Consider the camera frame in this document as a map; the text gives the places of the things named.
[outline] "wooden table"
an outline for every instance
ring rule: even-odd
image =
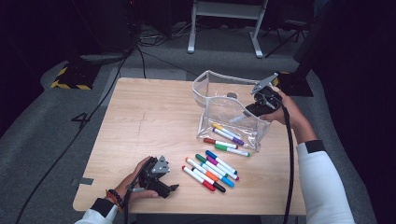
[[[250,104],[251,89],[239,97]],[[74,200],[78,211],[89,209],[105,189],[115,188],[147,156],[164,155],[171,172],[161,178],[170,186],[179,184],[166,199],[138,200],[132,213],[283,215],[289,188],[289,142],[286,127],[273,122],[262,139],[262,150],[251,157],[213,149],[197,139],[202,108],[195,103],[192,82],[121,78],[114,90],[102,127],[83,177],[91,185],[80,185]],[[238,171],[239,181],[225,193],[209,191],[181,170],[186,157],[215,152]],[[304,215],[297,156],[291,215]]]

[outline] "white stand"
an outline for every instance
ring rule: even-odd
[[[254,33],[249,32],[249,34],[256,56],[258,58],[262,58],[262,50],[259,42],[257,41],[257,34],[259,33],[260,26],[262,25],[262,17],[264,16],[267,3],[268,0],[263,0],[261,6],[248,6],[228,3],[200,2],[198,0],[194,0],[191,12],[191,33],[187,52],[194,53],[195,50],[195,21],[197,15],[227,17],[257,20]]]

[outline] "green marker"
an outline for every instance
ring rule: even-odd
[[[223,175],[225,177],[227,177],[227,173],[225,173],[224,171],[220,170],[219,167],[215,166],[212,162],[208,161],[207,159],[205,159],[203,156],[201,156],[200,154],[195,154],[195,158],[198,159],[198,161],[201,161],[201,166],[204,167],[202,164],[207,165],[208,167],[210,167],[212,170],[216,171],[219,175]]]
[[[232,153],[235,153],[235,154],[238,154],[238,155],[241,155],[241,156],[250,157],[250,153],[248,153],[248,152],[246,152],[246,151],[241,151],[241,150],[238,150],[238,149],[234,149],[234,148],[230,148],[230,147],[225,147],[225,146],[218,145],[218,144],[215,144],[215,148],[216,148],[216,149],[219,149],[219,150],[221,150],[221,151],[228,151],[228,152],[232,152]]]

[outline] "transparent pouch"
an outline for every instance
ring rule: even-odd
[[[271,122],[261,120],[245,109],[246,105],[254,103],[250,92],[257,82],[212,71],[205,71],[198,76],[192,83],[195,102],[203,108],[197,138],[212,138],[235,144],[213,132],[213,123],[216,123],[240,136],[244,148],[260,151],[260,142]]]

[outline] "gray carpet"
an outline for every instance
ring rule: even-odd
[[[294,71],[297,68],[292,55],[301,41],[289,42],[268,59],[257,59],[248,38],[250,30],[203,30],[196,36],[193,54],[187,53],[187,36],[167,41],[158,47],[141,47],[144,52],[173,64],[144,54],[147,77],[194,80],[205,70],[212,70],[227,76],[263,79],[278,70]],[[283,37],[288,33],[281,32]],[[268,52],[278,44],[276,32],[259,38],[259,43],[264,53]],[[3,189],[0,223],[15,223],[30,192],[78,131],[79,124],[71,122],[71,118],[83,112],[90,114],[104,97],[104,92],[109,90],[108,83],[116,75],[117,64],[108,64],[102,66],[91,91],[50,88],[64,63],[43,74],[41,84],[45,91],[0,139],[0,183]],[[141,57],[138,51],[134,51],[122,67],[121,76],[143,77],[142,71]],[[307,79],[315,97],[294,99],[323,139],[344,182],[355,221],[376,223],[366,188],[332,126],[320,80],[313,72]],[[77,187],[71,183],[84,172],[107,103],[108,99],[38,188],[23,213],[21,223],[74,223],[82,217],[83,213],[76,212],[72,206]],[[122,216],[117,216],[114,223],[121,223],[121,220]],[[281,222],[282,216],[262,217],[262,223]],[[305,223],[304,217],[299,218],[299,223]]]

